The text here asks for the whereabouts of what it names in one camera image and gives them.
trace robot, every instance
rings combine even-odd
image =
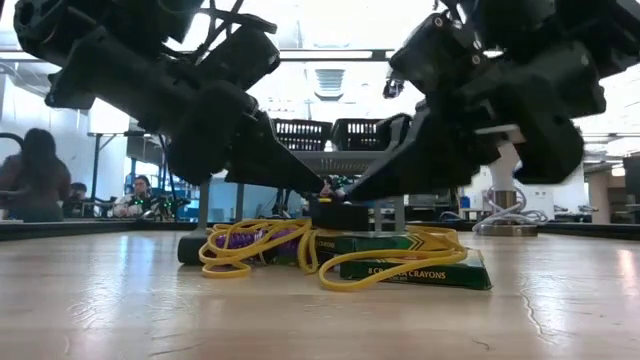
[[[425,99],[407,135],[353,187],[353,200],[467,185],[514,133],[522,163],[514,177],[560,183],[583,157],[571,119],[604,112],[599,81],[640,62],[635,0],[442,2],[448,10],[429,15],[389,62],[385,96],[408,81]],[[225,12],[213,1],[201,9],[203,0],[19,0],[14,27],[24,51],[62,68],[50,76],[47,105],[111,103],[171,139],[170,168],[187,182],[227,169],[228,181],[317,192],[322,180],[278,143],[246,94],[278,67],[279,53],[265,35],[276,26],[239,14],[241,3]],[[191,53],[167,48],[196,13],[222,25],[212,21]]]

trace desk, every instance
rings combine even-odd
[[[25,359],[634,359],[640,243],[476,238],[494,288],[332,293],[299,270],[211,280],[173,232],[0,243],[0,347]]]
[[[640,224],[640,204],[627,204],[625,206],[633,215],[633,223]]]

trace woman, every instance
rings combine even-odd
[[[1,204],[10,217],[24,222],[62,221],[58,202],[69,196],[70,186],[69,170],[56,156],[55,140],[46,130],[29,130],[22,151],[0,167],[0,190],[28,190]]]

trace air vent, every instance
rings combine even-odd
[[[338,101],[344,95],[344,69],[316,69],[316,96],[322,101]]]

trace black plastic basket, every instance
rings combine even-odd
[[[331,141],[338,151],[382,151],[389,136],[379,134],[383,119],[338,119],[331,130]]]
[[[331,137],[331,123],[314,120],[273,119],[278,140],[292,151],[324,151]]]

